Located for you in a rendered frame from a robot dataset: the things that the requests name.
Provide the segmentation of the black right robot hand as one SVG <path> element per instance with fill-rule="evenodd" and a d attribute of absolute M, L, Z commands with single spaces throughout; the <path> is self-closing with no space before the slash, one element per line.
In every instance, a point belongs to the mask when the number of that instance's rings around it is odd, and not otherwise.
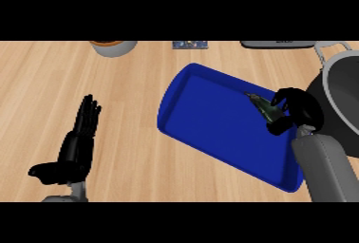
<path fill-rule="evenodd" d="M 282 111 L 289 114 L 266 125 L 272 135 L 279 136 L 295 125 L 309 125 L 319 131 L 323 126 L 323 113 L 313 95 L 298 88 L 281 88 L 275 93 L 270 105 L 284 103 Z"/>

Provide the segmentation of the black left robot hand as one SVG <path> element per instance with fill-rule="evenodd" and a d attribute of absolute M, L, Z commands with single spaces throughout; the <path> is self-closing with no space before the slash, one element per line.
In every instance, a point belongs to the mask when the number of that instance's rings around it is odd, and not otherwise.
<path fill-rule="evenodd" d="M 94 152 L 94 136 L 100 105 L 89 94 L 81 101 L 74 127 L 66 133 L 57 160 L 31 167 L 28 175 L 44 185 L 69 184 L 86 180 Z"/>

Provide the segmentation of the dark green eggplant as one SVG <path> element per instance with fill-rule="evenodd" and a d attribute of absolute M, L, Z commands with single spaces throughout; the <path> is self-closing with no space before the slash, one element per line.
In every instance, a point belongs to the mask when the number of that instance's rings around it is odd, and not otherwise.
<path fill-rule="evenodd" d="M 258 94 L 245 92 L 245 95 L 250 98 L 251 104 L 258 109 L 266 122 L 269 124 L 275 123 L 285 116 L 282 109 L 278 106 L 273 106 L 270 101 Z"/>

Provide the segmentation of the grey metal pot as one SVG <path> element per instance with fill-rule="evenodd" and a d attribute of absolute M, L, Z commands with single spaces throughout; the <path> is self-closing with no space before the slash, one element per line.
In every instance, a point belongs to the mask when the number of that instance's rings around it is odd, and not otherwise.
<path fill-rule="evenodd" d="M 318 41 L 315 50 L 322 68 L 307 92 L 323 113 L 318 132 L 340 142 L 350 157 L 359 158 L 359 50 L 346 41 Z"/>

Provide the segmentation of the blue tray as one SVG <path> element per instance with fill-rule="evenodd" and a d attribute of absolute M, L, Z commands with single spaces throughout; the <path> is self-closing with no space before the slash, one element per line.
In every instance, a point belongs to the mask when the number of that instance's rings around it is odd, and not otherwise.
<path fill-rule="evenodd" d="M 226 162 L 238 170 L 294 192 L 303 181 L 291 151 L 295 130 L 275 136 L 250 102 L 254 93 L 272 99 L 275 92 L 220 71 L 189 64 L 165 91 L 156 128 L 171 138 Z"/>

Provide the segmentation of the dark grey flat appliance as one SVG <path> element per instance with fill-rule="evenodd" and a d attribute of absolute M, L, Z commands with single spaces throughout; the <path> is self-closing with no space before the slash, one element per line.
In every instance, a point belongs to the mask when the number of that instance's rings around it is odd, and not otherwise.
<path fill-rule="evenodd" d="M 247 48 L 260 49 L 309 48 L 316 44 L 315 41 L 241 41 L 239 43 Z"/>

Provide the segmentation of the white cup with brown top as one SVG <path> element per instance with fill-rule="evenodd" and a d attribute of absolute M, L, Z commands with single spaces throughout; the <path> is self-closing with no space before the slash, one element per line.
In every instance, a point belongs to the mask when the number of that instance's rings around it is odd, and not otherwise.
<path fill-rule="evenodd" d="M 96 53 L 109 58 L 124 56 L 136 47 L 136 41 L 91 41 Z"/>

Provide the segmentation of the small dark blue box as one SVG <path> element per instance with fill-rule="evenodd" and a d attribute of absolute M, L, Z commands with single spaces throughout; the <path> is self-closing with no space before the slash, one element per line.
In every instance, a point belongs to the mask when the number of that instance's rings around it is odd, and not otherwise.
<path fill-rule="evenodd" d="M 174 41 L 173 49 L 207 49 L 207 41 Z"/>

